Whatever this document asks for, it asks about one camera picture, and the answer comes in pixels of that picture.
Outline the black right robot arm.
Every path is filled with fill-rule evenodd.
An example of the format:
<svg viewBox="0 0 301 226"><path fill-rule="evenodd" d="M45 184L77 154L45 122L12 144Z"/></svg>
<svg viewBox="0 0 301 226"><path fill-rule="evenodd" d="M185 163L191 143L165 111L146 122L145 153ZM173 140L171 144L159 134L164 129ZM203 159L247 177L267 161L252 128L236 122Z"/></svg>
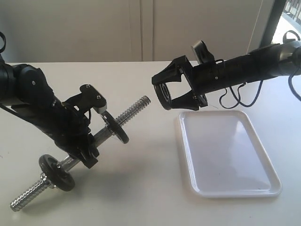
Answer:
<svg viewBox="0 0 301 226"><path fill-rule="evenodd" d="M207 93L244 83L301 73L299 40L271 44L229 60L215 59L202 40L194 44L192 50L199 63L197 66L192 66L186 56L181 56L172 60L151 79L158 100L166 110L197 111L208 105ZM182 77L186 78L190 91L172 98L167 84L181 82Z"/></svg>

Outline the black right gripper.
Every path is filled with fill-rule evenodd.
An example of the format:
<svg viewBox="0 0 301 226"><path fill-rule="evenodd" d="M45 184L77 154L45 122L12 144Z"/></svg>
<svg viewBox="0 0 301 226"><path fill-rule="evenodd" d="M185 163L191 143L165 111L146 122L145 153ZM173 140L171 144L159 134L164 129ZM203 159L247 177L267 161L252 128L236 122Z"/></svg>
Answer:
<svg viewBox="0 0 301 226"><path fill-rule="evenodd" d="M155 74L151 82L152 85L181 82L181 76L184 75L191 90L175 99L172 99L170 92L168 92L168 110L190 109L197 111L200 107L208 106L207 93L246 83L248 80L247 70L249 70L249 55L197 66L192 66L186 56L181 56Z"/></svg>

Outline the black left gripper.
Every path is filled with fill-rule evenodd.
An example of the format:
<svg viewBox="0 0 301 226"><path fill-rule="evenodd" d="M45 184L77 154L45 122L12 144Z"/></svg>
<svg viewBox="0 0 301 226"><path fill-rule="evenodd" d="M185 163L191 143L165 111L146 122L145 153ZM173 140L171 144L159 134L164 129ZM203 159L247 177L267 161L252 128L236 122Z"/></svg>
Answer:
<svg viewBox="0 0 301 226"><path fill-rule="evenodd" d="M63 151L76 154L88 169L98 163L99 156L90 122L91 110L82 114L60 100L44 106L44 133Z"/></svg>

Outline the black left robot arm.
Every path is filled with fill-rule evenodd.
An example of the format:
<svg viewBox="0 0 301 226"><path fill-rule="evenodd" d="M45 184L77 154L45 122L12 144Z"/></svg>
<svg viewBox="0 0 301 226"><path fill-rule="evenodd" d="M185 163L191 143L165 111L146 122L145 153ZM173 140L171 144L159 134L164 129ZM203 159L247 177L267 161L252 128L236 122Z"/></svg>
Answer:
<svg viewBox="0 0 301 226"><path fill-rule="evenodd" d="M87 168L97 163L99 152L89 128L91 117L85 113L106 105L98 95L93 86L83 85L79 94L61 102L41 69L0 65L1 108L37 127Z"/></svg>

